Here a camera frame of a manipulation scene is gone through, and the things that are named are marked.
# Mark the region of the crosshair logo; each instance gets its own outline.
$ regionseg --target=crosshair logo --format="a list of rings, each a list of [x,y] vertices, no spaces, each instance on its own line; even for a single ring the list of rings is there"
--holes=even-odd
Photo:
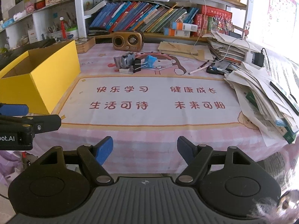
[[[149,184],[150,182],[149,182],[148,180],[145,179],[145,180],[142,180],[141,183],[144,184],[144,185],[147,185],[147,184]]]

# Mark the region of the cartoon girl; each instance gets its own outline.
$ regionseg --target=cartoon girl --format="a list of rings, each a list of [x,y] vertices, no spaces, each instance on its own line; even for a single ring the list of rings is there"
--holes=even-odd
[[[186,69],[180,64],[179,60],[172,56],[167,55],[161,52],[137,52],[136,58],[143,59],[147,56],[151,55],[157,58],[154,63],[153,68],[146,68],[143,67],[140,73],[143,74],[150,74],[154,73],[156,75],[184,75],[187,71]]]

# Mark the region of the metal screw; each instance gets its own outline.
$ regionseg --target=metal screw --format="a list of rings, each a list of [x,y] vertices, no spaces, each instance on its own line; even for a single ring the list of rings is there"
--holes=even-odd
[[[108,182],[111,180],[111,178],[110,178],[109,176],[107,176],[107,175],[102,175],[102,176],[98,176],[98,177],[96,178],[96,180],[97,180],[99,183],[108,183]]]
[[[179,181],[181,181],[182,183],[190,183],[193,181],[193,178],[189,175],[182,175],[182,176],[179,176]]]

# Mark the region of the qr code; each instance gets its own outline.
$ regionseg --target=qr code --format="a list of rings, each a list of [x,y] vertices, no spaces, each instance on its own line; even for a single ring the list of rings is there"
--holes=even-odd
[[[196,32],[197,31],[197,26],[196,25],[191,25],[191,31]]]

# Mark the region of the gold radio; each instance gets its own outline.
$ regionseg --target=gold radio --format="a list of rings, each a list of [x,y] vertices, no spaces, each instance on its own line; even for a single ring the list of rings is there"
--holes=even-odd
[[[144,44],[142,32],[117,31],[113,33],[113,48],[125,51],[140,51]]]

